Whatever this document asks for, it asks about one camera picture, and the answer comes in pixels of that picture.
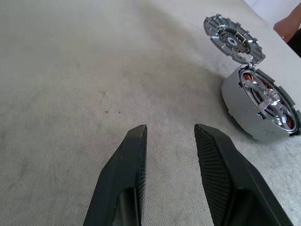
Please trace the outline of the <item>grey hinged motor lid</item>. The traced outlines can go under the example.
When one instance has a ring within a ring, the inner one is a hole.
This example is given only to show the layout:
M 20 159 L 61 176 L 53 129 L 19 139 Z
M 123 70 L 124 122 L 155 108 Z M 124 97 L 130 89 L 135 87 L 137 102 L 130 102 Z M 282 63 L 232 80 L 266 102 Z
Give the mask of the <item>grey hinged motor lid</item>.
M 217 14 L 206 17 L 203 27 L 210 41 L 232 60 L 242 65 L 256 66 L 265 59 L 258 40 L 240 23 Z

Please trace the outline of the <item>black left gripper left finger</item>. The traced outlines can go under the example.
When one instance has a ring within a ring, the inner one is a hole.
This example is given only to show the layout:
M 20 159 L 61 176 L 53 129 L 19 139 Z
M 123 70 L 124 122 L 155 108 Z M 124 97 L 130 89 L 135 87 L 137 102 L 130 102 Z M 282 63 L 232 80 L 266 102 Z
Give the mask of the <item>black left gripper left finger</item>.
M 147 127 L 129 130 L 101 170 L 83 226 L 142 226 Z

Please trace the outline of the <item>grey round motor housing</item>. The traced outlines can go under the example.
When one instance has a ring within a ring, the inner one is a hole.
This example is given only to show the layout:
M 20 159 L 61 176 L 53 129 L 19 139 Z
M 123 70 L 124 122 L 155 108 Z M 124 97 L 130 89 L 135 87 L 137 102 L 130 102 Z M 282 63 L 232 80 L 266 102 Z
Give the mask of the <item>grey round motor housing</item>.
M 288 93 L 281 86 L 278 86 L 280 87 L 280 92 L 288 98 L 289 102 L 293 106 L 294 112 L 297 113 L 298 129 L 293 134 L 286 133 L 274 123 L 267 119 L 263 119 L 259 115 L 259 110 L 255 107 L 244 89 L 240 86 L 239 72 L 244 69 L 250 69 L 252 71 L 262 73 L 269 81 L 272 81 L 275 84 L 275 81 L 263 71 L 247 66 L 242 66 L 236 69 L 228 78 L 225 79 L 221 86 L 222 97 L 229 114 L 234 118 L 239 126 L 254 139 L 266 143 L 281 141 L 289 137 L 301 137 L 301 112 L 294 108 L 295 103 Z

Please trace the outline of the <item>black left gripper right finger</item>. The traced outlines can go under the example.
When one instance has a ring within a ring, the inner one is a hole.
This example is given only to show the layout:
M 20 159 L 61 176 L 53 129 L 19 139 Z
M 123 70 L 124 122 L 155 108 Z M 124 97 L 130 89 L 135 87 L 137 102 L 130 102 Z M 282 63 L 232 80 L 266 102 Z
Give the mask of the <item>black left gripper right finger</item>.
M 293 226 L 268 184 L 218 129 L 195 124 L 202 185 L 214 226 Z

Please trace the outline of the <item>spoked metal rotor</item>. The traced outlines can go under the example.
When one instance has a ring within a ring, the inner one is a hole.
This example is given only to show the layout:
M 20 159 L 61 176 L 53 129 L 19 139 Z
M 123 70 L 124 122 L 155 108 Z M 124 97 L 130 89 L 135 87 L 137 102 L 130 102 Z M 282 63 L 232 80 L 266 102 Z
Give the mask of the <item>spoked metal rotor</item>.
M 297 113 L 280 87 L 262 73 L 244 69 L 239 72 L 240 86 L 259 110 L 259 115 L 288 134 L 298 129 Z

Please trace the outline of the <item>person in dark clothing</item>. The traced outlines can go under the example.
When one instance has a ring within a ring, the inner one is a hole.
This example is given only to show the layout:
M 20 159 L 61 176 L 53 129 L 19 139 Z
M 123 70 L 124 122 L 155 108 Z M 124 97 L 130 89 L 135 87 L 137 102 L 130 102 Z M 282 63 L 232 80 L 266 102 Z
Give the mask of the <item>person in dark clothing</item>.
M 301 58 L 301 28 L 298 29 L 287 44 Z

